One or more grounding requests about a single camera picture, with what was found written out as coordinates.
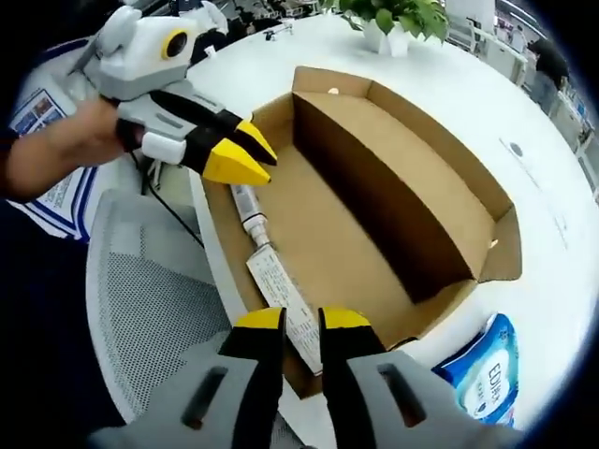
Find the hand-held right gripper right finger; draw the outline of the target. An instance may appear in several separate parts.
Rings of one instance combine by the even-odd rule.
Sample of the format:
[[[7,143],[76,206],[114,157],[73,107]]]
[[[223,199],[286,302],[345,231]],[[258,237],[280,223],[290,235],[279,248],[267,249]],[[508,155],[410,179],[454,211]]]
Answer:
[[[357,311],[318,311],[322,391],[340,448],[516,448],[521,431],[483,424],[451,385],[388,351]]]

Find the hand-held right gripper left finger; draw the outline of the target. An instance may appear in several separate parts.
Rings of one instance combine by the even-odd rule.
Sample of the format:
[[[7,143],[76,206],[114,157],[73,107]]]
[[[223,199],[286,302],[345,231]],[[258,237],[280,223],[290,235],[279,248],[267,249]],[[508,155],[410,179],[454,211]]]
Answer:
[[[104,427],[90,448],[267,448],[283,390],[286,310],[244,314],[227,333],[189,348],[148,408]]]

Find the person's left hand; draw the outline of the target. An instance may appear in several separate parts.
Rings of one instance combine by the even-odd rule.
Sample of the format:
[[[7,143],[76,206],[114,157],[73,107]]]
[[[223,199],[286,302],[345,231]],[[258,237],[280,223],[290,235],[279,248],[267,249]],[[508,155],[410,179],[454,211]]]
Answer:
[[[117,124],[117,108],[106,99],[80,103],[73,115],[58,123],[61,161],[70,168],[96,167],[123,156]]]

